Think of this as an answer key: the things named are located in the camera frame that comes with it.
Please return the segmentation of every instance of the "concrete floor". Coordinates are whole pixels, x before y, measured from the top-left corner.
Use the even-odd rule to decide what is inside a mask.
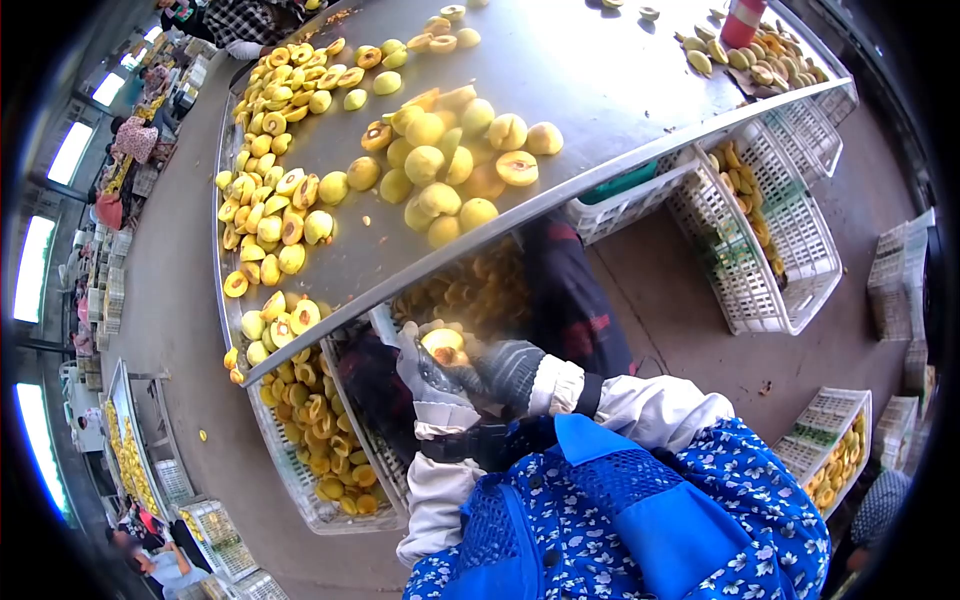
[[[133,371],[172,375],[164,392],[194,486],[225,503],[256,560],[292,598],[396,597],[408,575],[394,554],[402,532],[312,534],[276,474],[246,392],[229,382],[221,364],[208,186],[220,90],[239,66],[221,58],[211,63],[179,149],[146,205],[127,258],[123,327],[104,355],[104,372],[123,356]],[[878,234],[912,217],[912,208],[872,114],[859,109],[841,133],[846,147],[836,175],[814,193],[850,270],[801,336],[731,336],[707,279],[664,211],[589,249],[637,362],[649,356],[666,372],[726,394],[770,442],[822,385],[872,389],[879,415],[900,383],[905,345],[874,342],[865,284]],[[636,259],[615,273],[614,258],[625,255]],[[659,368],[648,359],[641,374],[659,374]],[[760,396],[766,380],[772,393]],[[134,393],[145,394],[142,388]]]

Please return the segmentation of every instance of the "red thermos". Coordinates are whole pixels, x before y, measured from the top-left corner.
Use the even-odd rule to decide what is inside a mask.
[[[730,14],[720,30],[720,39],[731,48],[749,46],[766,9],[767,0],[732,0]]]

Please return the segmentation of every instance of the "white plastic crate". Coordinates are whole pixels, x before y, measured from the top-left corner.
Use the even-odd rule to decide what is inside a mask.
[[[114,267],[122,267],[122,266],[123,266],[124,258],[126,258],[126,257],[125,257],[125,256],[121,256],[120,254],[110,254],[110,255],[107,257],[107,267],[108,267],[109,269],[114,268]]]
[[[663,157],[653,179],[603,202],[583,204],[574,198],[566,203],[564,212],[584,244],[590,245],[603,239],[656,210],[670,192],[680,185],[684,175],[696,166],[689,162],[675,166],[675,162],[675,158]]]
[[[339,354],[334,349],[331,354],[324,353],[324,355],[331,371],[335,374],[336,359],[339,358]],[[283,423],[276,419],[273,409],[260,400],[262,384],[260,381],[256,381],[248,388],[248,396],[263,441],[270,452],[271,458],[274,459],[276,471],[290,494],[290,498],[297,505],[297,510],[306,522],[307,527],[317,535],[355,534],[402,529],[406,526],[408,518],[406,492],[402,494],[401,501],[396,487],[399,482],[402,482],[403,489],[406,490],[406,468],[390,470],[385,467],[381,457],[389,453],[395,459],[396,455],[382,438],[367,428],[366,424],[357,422],[351,407],[351,400],[343,393],[342,386],[340,386],[336,376],[334,381],[337,382],[340,399],[347,408],[353,431],[359,438],[360,445],[376,472],[377,480],[390,498],[391,506],[381,505],[373,515],[350,516],[341,511],[336,503],[326,502],[318,498],[314,493],[314,488],[318,483],[317,477],[310,472],[307,465],[297,458],[297,446],[287,440],[283,432]],[[389,472],[390,476],[385,476],[385,472]]]
[[[829,89],[817,97],[817,104],[823,110],[833,127],[838,127],[860,104],[853,84]]]
[[[133,242],[133,234],[129,231],[117,231],[113,234],[113,241],[110,244],[110,253],[126,256],[130,250],[130,244]]]
[[[156,461],[154,463],[163,498],[167,504],[180,504],[193,496],[193,489],[186,478],[186,473],[175,460]]]
[[[843,140],[817,103],[802,98],[770,110],[762,118],[807,185],[833,177]]]
[[[926,228],[932,210],[880,236],[867,278],[867,294],[881,340],[925,340]]]
[[[903,469],[917,422],[917,396],[891,396],[876,424],[873,452],[885,468]]]
[[[873,439],[874,403],[870,390],[839,390],[836,388],[820,388],[817,395],[807,405],[804,412],[795,423],[816,428],[822,432],[832,434],[829,443],[818,443],[807,436],[795,435],[794,431],[780,438],[771,446],[777,457],[793,473],[800,485],[806,485],[813,478],[820,467],[829,458],[830,452],[843,440],[843,435],[853,423],[857,413],[863,411],[866,427],[864,428],[863,454],[860,464],[847,481],[843,490],[836,494],[833,504],[824,512],[828,518],[833,510],[840,505],[843,497],[853,487],[853,483],[863,472],[870,459],[870,448]]]
[[[111,317],[110,314],[105,314],[104,319],[100,323],[100,331],[107,335],[120,333],[120,318],[114,318]]]
[[[196,540],[197,545],[217,575],[236,583],[259,568],[219,500],[204,500],[180,509],[189,513],[200,528],[204,538]]]
[[[274,576],[260,569],[232,586],[227,596],[234,600],[286,600],[289,598]]]
[[[86,288],[86,315],[91,321],[104,319],[104,293],[97,288]]]
[[[752,121],[715,137],[709,146],[731,138],[737,140],[741,161],[753,168],[764,196],[761,212],[783,260],[785,289],[777,288],[746,216],[699,146],[687,147],[678,158],[697,165],[667,205],[700,255],[734,334],[799,335],[840,281],[840,255],[800,173],[772,134]]]
[[[114,290],[122,292],[124,289],[123,284],[124,284],[124,278],[126,277],[126,275],[127,275],[127,271],[125,269],[120,269],[117,267],[113,267],[109,269],[108,275],[107,275],[107,285],[113,288]]]

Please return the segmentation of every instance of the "hand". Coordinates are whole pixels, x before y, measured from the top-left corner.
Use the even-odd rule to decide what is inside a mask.
[[[530,412],[530,393],[546,352],[530,342],[504,340],[468,345],[467,355],[492,401],[512,408],[515,417]]]
[[[480,420],[480,415],[466,398],[463,385],[444,372],[420,343],[422,335],[453,325],[459,327],[443,321],[434,321],[423,327],[408,322],[397,336],[400,355],[396,360],[396,372],[413,395],[417,421],[447,428],[446,433],[463,431]]]

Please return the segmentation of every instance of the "blue floral shirt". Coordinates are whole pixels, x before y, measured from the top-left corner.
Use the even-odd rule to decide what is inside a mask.
[[[725,565],[705,573],[688,597],[804,600],[819,595],[830,553],[826,524],[780,459],[740,419],[706,429],[670,467],[720,504],[752,539]],[[666,471],[664,481],[657,478],[654,485],[676,477]],[[656,597],[646,591],[643,573],[612,525],[614,515],[604,509],[609,502],[592,497],[573,481],[573,472],[563,455],[535,453],[506,473],[486,475],[477,487],[495,478],[519,492],[529,533],[544,559],[543,598]],[[482,568],[485,563],[460,564],[471,535],[483,534],[468,527],[464,542],[414,565],[403,597],[441,598],[464,568]],[[494,545],[485,554],[496,551]]]

